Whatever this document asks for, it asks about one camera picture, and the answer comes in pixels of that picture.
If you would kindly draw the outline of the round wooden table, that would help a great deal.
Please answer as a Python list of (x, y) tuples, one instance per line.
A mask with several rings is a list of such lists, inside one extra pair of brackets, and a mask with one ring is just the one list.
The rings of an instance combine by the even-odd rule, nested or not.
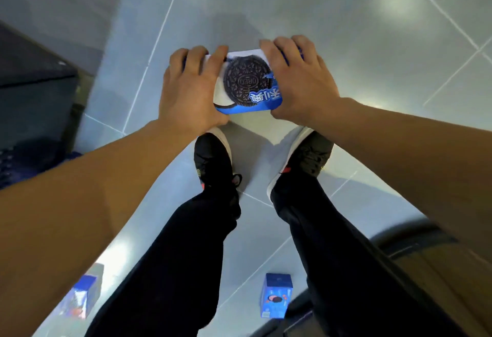
[(373, 242), (469, 337), (492, 337), (492, 264), (423, 220)]

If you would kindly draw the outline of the small blue cookie box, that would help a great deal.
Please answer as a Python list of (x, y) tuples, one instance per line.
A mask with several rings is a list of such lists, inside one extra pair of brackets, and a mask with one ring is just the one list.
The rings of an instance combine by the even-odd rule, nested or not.
[(53, 316), (86, 320), (101, 295), (102, 276), (84, 274), (52, 312)]
[(284, 319), (292, 298), (293, 283), (290, 274), (267, 273), (261, 299), (260, 316), (267, 319)]

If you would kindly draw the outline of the person's right hand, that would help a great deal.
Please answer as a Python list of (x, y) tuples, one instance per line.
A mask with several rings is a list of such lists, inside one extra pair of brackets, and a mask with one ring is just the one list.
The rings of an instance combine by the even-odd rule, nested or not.
[(285, 121), (320, 130), (334, 113), (340, 94), (315, 44), (305, 36), (302, 47), (305, 63), (299, 65), (274, 65), (274, 41), (261, 39), (259, 45), (285, 100)]

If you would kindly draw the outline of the person's left hand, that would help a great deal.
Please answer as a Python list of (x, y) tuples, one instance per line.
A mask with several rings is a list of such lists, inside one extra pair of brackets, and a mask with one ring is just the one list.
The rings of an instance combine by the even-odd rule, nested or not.
[(189, 49), (176, 50), (163, 76), (158, 126), (169, 139), (190, 141), (213, 128), (214, 88), (228, 46), (222, 45), (205, 56), (200, 75), (185, 74)]

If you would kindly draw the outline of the person's left forearm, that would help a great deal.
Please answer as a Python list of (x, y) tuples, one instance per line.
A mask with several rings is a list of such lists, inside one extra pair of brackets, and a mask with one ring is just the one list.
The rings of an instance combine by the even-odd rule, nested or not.
[(31, 337), (206, 129), (155, 120), (0, 191), (0, 337)]

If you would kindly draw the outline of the person's black left shoe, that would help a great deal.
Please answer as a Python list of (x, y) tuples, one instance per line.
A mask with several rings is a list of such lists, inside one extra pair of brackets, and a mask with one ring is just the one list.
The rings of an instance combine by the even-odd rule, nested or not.
[(233, 171), (229, 142), (218, 127), (198, 136), (193, 159), (203, 190), (237, 189), (240, 186), (243, 177)]

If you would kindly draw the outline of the person's black trousers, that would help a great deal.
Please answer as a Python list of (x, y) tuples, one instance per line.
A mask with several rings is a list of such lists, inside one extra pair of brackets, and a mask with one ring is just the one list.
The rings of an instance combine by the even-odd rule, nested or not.
[[(304, 172), (280, 177), (313, 314), (329, 337), (468, 337), (348, 222)], [(183, 203), (99, 310), (85, 337), (197, 337), (218, 308), (224, 241), (241, 214), (232, 172)]]

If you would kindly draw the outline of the person's right forearm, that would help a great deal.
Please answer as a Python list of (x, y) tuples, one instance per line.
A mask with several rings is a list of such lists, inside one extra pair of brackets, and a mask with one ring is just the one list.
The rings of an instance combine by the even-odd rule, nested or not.
[(337, 98), (306, 124), (492, 263), (492, 132)]

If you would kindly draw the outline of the person's black shoe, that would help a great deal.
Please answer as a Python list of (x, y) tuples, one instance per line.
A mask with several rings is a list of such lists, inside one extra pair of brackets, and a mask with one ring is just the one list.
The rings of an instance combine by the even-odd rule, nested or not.
[(303, 127), (287, 154), (286, 161), (267, 187), (267, 196), (272, 200), (272, 191), (281, 175), (292, 170), (302, 171), (317, 178), (327, 164), (334, 143), (317, 131)]
[(233, 171), (229, 142), (218, 127), (198, 136), (193, 159), (203, 190), (237, 189), (240, 186), (243, 177)]

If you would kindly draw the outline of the person's black right shoe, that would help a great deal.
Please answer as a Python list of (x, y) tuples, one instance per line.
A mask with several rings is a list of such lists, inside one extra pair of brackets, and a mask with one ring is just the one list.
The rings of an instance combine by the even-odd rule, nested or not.
[(272, 191), (281, 175), (292, 170), (302, 171), (317, 178), (327, 164), (334, 143), (317, 131), (303, 127), (287, 154), (286, 161), (267, 187), (267, 196), (272, 200)]

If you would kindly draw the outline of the dark blue plastic crate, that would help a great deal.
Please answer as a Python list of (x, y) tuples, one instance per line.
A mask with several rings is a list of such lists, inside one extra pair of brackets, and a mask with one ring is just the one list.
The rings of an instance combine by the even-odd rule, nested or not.
[(62, 141), (49, 138), (22, 141), (0, 149), (0, 190), (82, 156)]

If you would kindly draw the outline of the dark shelf unit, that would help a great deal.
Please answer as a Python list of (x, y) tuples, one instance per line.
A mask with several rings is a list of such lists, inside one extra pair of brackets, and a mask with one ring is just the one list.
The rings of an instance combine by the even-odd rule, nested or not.
[(78, 82), (77, 68), (0, 23), (0, 150), (60, 142)]

